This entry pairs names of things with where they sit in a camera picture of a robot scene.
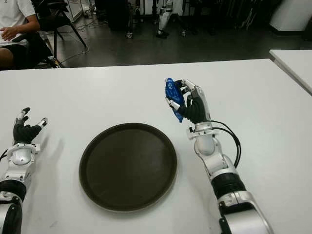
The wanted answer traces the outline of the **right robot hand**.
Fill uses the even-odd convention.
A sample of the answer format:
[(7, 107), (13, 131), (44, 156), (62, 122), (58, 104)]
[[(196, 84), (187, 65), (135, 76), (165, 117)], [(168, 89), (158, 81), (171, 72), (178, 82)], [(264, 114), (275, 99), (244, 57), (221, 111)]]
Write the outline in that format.
[(179, 122), (185, 118), (193, 124), (210, 121), (204, 92), (188, 79), (167, 78), (165, 99)]

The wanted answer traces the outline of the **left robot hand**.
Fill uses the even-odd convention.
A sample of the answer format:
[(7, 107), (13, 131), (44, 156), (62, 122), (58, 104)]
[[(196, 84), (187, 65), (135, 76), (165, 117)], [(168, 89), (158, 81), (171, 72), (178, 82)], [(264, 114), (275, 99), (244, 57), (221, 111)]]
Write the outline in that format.
[(26, 143), (31, 144), (32, 140), (37, 137), (40, 131), (48, 124), (48, 118), (43, 118), (36, 125), (25, 125), (25, 122), (29, 119), (27, 116), (30, 111), (29, 107), (22, 109), (15, 118), (13, 127), (13, 141), (14, 144)]

